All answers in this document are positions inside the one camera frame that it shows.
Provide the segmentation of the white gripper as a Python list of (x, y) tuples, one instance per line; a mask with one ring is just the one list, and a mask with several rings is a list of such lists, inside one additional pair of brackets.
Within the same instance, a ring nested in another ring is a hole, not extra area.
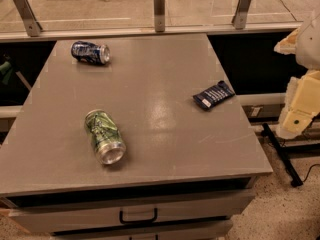
[(307, 69), (301, 78), (290, 78), (285, 106), (276, 127), (279, 137), (293, 139), (301, 135), (320, 113), (319, 35), (297, 28), (279, 41), (274, 51), (284, 55), (294, 54), (296, 62)]

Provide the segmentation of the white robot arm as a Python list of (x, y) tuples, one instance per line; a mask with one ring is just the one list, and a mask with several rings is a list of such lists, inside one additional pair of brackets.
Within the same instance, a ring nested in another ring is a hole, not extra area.
[(284, 55), (294, 54), (307, 69), (301, 78), (291, 77), (276, 134), (293, 139), (302, 134), (320, 113), (320, 12), (315, 10), (303, 24), (274, 47)]

